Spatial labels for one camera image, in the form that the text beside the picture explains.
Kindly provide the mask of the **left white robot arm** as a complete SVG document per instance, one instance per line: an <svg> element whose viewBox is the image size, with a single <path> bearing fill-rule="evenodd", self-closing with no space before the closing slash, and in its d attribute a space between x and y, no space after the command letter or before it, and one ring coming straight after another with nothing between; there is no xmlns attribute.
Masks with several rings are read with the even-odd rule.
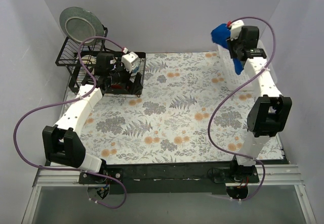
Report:
<svg viewBox="0 0 324 224"><path fill-rule="evenodd" d="M86 65L87 74L74 102L53 126L46 126L42 132L49 162L90 171L91 179L98 184L107 180L105 161L87 153L81 131L105 94L141 95L145 59L144 52L98 53L95 61Z"/></svg>

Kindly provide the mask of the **blue printed t shirt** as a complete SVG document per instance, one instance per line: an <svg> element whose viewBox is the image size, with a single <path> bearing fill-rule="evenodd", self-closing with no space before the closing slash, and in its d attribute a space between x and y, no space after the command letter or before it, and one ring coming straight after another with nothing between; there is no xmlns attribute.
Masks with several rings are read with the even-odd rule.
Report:
<svg viewBox="0 0 324 224"><path fill-rule="evenodd" d="M227 27L227 24L222 23L218 25L211 32L212 42L220 45L224 49L229 50L227 39L230 37L230 30ZM237 75L240 75L243 71L242 64L237 58L233 58L234 69Z"/></svg>

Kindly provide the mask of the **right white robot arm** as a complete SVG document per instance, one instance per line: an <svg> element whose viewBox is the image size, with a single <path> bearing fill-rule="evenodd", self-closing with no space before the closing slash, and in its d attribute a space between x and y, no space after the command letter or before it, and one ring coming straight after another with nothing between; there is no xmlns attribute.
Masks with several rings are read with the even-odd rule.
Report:
<svg viewBox="0 0 324 224"><path fill-rule="evenodd" d="M284 97L277 89L266 67L267 55L262 48L257 47L259 28L245 26L241 20L231 23L228 28L230 37L227 44L230 56L241 62L252 80L251 85L256 94L255 103L247 116L246 139L229 169L230 178L234 182L240 182L256 174L255 160L266 143L283 131L292 100Z"/></svg>

